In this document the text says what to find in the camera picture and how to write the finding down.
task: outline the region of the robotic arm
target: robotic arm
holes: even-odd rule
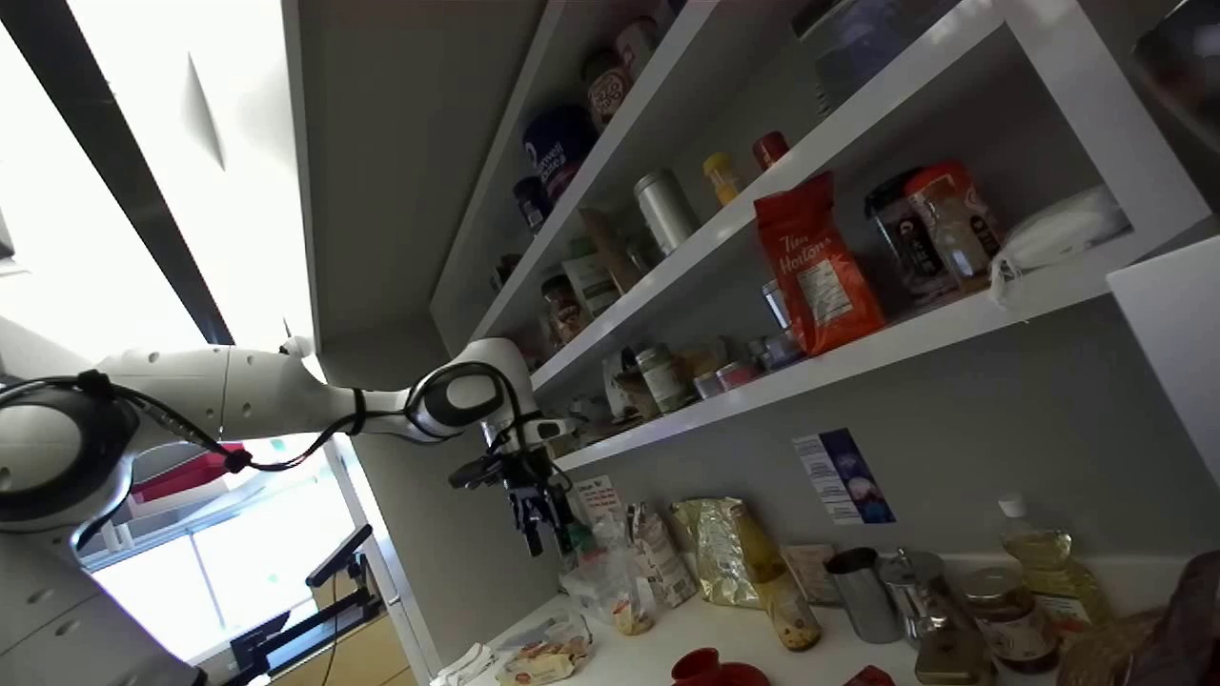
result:
[[[189,437],[226,453],[232,474],[283,474],[301,466],[337,429],[396,435],[429,447],[473,421],[486,427],[487,453],[463,466],[450,484],[503,484],[531,554],[542,554],[537,527],[555,527],[562,550],[567,550],[565,475],[542,449],[562,427],[537,414],[527,363],[508,338],[470,341],[454,363],[403,391],[332,390],[306,369],[301,355],[242,348],[139,350],[107,358],[79,378],[0,390],[0,682],[79,682],[79,670],[76,677],[21,673],[30,665],[25,664],[25,656],[35,656],[30,645],[76,635],[76,630],[59,626],[60,616],[48,616],[50,611],[35,598],[72,588],[68,596],[107,602],[76,568],[76,541],[126,500],[139,453]],[[220,437],[301,429],[320,429],[320,437],[299,461],[280,466],[259,466],[252,453],[220,447]],[[170,660],[130,616],[107,622],[111,632],[143,645],[139,650],[130,649],[143,664],[126,673],[84,673],[84,682],[123,682],[134,673],[139,682],[191,682],[184,677],[189,665]],[[79,639],[60,645],[60,656],[79,660],[101,650],[101,645]]]

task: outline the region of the jar lid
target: jar lid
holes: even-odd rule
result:
[[[580,78],[597,78],[597,76],[604,76],[606,67],[617,67],[617,64],[621,64],[617,53],[599,45],[597,53],[584,58]]]
[[[663,363],[667,355],[663,355],[663,348],[641,348],[637,350],[637,364],[653,364],[653,363]]]
[[[672,178],[675,178],[675,174],[672,174],[667,166],[653,166],[649,174],[637,178],[635,192],[641,195],[644,185],[672,181]]]
[[[714,172],[721,172],[721,166],[734,172],[734,155],[729,155],[729,152],[708,152],[708,155],[701,159],[701,172],[705,172],[705,174],[714,174]]]
[[[1024,588],[1024,576],[1013,568],[980,568],[974,576],[965,576],[963,596],[969,602],[998,602],[1019,588]]]

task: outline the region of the jar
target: jar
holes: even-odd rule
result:
[[[580,64],[580,78],[584,78],[584,95],[589,95],[589,109],[597,115],[597,124],[606,129],[625,91],[635,89],[635,73],[617,59],[616,48],[597,48]]]
[[[565,195],[597,142],[599,133],[584,108],[555,108],[527,124],[523,146],[550,200]]]
[[[630,76],[637,78],[658,53],[658,23],[649,14],[635,19],[616,35],[616,48]]]
[[[930,241],[926,222],[918,218],[918,211],[904,195],[908,178],[917,178],[917,174],[918,172],[912,166],[912,172],[883,181],[866,198],[866,212],[876,226],[886,246],[899,272],[899,280],[908,287],[917,305],[926,305],[926,300],[955,294],[955,279]]]
[[[589,325],[580,297],[565,273],[542,280],[542,305],[562,341],[578,338]]]
[[[584,241],[584,237],[567,241],[565,273],[567,273],[578,300],[584,305],[589,317],[599,317],[617,300],[617,291],[606,273],[606,264],[593,241]]]
[[[617,241],[612,218],[606,212],[580,212],[580,218],[584,218],[584,231],[597,242],[616,291],[630,294],[644,273],[635,264],[630,246]]]
[[[980,568],[963,592],[1005,665],[1040,673],[1062,664],[1062,635],[1013,568]]]
[[[726,152],[705,155],[701,174],[714,181],[714,195],[721,207],[729,207],[740,195],[740,178],[738,178],[734,159]]]
[[[918,211],[947,272],[956,280],[989,280],[998,231],[965,165],[930,165],[908,178],[904,195]]]
[[[663,348],[637,350],[637,364],[659,410],[681,410],[696,399],[689,383],[684,382],[675,358]]]
[[[766,129],[766,133],[754,142],[754,159],[758,159],[764,172],[766,172],[769,165],[778,165],[786,152],[790,152],[790,142],[786,142],[786,133],[778,133],[778,129]]]

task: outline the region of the bottle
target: bottle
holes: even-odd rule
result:
[[[696,390],[687,383],[687,378],[663,348],[637,350],[637,364],[659,410],[681,410],[696,404]]]
[[[625,242],[616,237],[612,218],[606,212],[580,212],[580,218],[584,218],[584,231],[597,242],[616,291],[630,294],[644,273],[630,258]]]
[[[1005,550],[1024,564],[1024,588],[1039,596],[1062,635],[1081,635],[1114,616],[1099,576],[1076,559],[1072,528],[1031,519],[1024,496],[998,500]]]

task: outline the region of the orange package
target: orange package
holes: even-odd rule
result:
[[[841,241],[833,211],[833,174],[811,174],[786,195],[754,200],[758,241],[806,355],[823,355],[886,325],[876,294]]]

